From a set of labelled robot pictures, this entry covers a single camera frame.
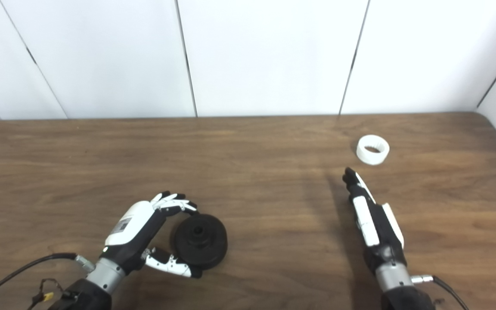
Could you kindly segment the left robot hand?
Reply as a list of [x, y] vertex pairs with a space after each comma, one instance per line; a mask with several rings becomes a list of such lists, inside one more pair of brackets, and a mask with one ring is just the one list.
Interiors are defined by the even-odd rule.
[[181, 212], [190, 216], [198, 214], [197, 204], [187, 200], [184, 194], [161, 192], [150, 201], [136, 202], [106, 238], [100, 258], [115, 263], [126, 276], [148, 265], [166, 273], [201, 278], [199, 267], [163, 249], [148, 248], [167, 218]]

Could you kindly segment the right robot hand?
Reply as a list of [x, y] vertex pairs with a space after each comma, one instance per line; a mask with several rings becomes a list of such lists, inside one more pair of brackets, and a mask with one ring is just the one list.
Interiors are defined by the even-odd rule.
[[363, 259], [372, 273], [384, 264], [407, 266], [405, 238], [391, 206], [378, 204], [362, 177], [346, 167], [342, 180], [364, 241]]

